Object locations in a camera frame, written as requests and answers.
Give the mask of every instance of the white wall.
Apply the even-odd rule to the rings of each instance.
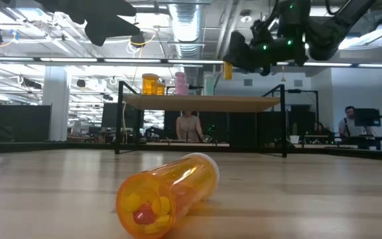
[[[284,84],[285,89],[295,89],[294,80],[303,80],[303,87],[298,89],[311,90],[310,78],[304,73],[285,73],[286,82],[282,82],[283,74],[278,73],[274,76],[261,76],[260,74],[240,74],[235,73],[232,80],[220,78],[215,94],[217,96],[262,96],[264,93],[273,89],[279,84]],[[244,86],[244,79],[252,79],[253,86]],[[314,101],[306,94],[286,94],[285,103],[290,104],[310,104]]]
[[[335,132],[347,106],[382,114],[382,69],[332,68],[312,77],[312,88],[320,93],[320,121]],[[374,130],[382,135],[382,126]]]

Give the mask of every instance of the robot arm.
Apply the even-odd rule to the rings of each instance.
[[[376,0],[349,0],[334,17],[320,24],[310,19],[310,0],[285,0],[275,4],[272,15],[266,21],[255,21],[251,27],[253,39],[250,44],[239,32],[233,32],[231,43],[223,60],[232,65],[254,72],[262,68],[262,75],[270,72],[277,62],[294,60],[303,66],[309,54],[314,60],[328,60],[338,50],[349,30],[363,17]],[[269,31],[269,25],[279,18],[277,38]]]

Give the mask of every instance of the duct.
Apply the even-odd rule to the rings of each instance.
[[[195,42],[200,38],[202,23],[202,6],[194,4],[168,5],[172,15],[172,30],[175,41]],[[201,57],[202,46],[193,44],[175,45],[179,58],[197,59]],[[187,83],[193,86],[202,86],[203,79],[199,77],[199,70],[186,67]]]

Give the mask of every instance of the ceiling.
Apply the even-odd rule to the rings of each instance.
[[[159,1],[161,9],[167,9],[166,3]],[[255,19],[269,15],[272,9],[270,1],[257,0],[182,0],[180,3],[199,3],[201,11],[200,35],[194,42],[179,42],[172,30],[170,15],[139,13],[137,17],[122,17],[130,23],[139,23],[137,26],[144,32],[145,39],[149,41],[142,50],[131,46],[129,37],[115,37],[107,39],[101,47],[93,45],[87,38],[84,27],[72,22],[64,13],[46,13],[39,4],[31,0],[17,0],[15,7],[1,6],[0,2],[0,29],[3,43],[0,47],[0,56],[30,56],[30,57],[97,57],[97,58],[178,58],[177,46],[200,46],[201,59],[221,58],[229,44],[229,35],[232,31],[241,32],[247,40],[251,39],[249,27]],[[333,0],[333,6],[341,6],[344,1]],[[132,1],[136,7],[154,7],[154,1]],[[248,23],[240,21],[241,10],[251,10],[252,20]],[[312,1],[311,15],[324,19],[328,16],[324,7],[324,0]],[[382,0],[378,0],[371,12],[362,18],[351,30],[353,36],[361,36],[371,31],[373,23],[382,16]],[[382,62],[382,48],[377,46],[369,50],[355,51],[341,50],[335,55],[334,62]],[[104,91],[107,94],[117,92],[117,81],[125,80],[141,90],[141,75],[144,73],[158,74],[166,85],[171,85],[175,72],[184,71],[183,66],[170,67],[134,67],[134,66],[67,66],[66,70],[72,75],[72,90],[70,97],[70,115],[72,119],[91,114],[89,120],[98,122],[101,117],[101,105],[104,103],[101,95],[86,94],[87,92]],[[286,69],[286,72],[301,72],[307,74],[314,71],[312,68]],[[44,84],[45,65],[38,64],[3,64],[0,62],[0,91],[23,91],[22,94],[0,94],[0,103],[19,102],[39,104],[42,100],[42,90],[28,89],[19,82],[21,78],[33,80]],[[77,80],[88,82],[86,88],[79,88]]]

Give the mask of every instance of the man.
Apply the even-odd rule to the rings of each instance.
[[[346,113],[346,117],[338,124],[340,137],[344,138],[345,143],[347,144],[356,144],[358,149],[369,149],[369,145],[366,144],[367,142],[365,139],[349,139],[349,137],[374,135],[373,130],[370,127],[355,126],[355,108],[353,106],[346,107],[344,111]]]

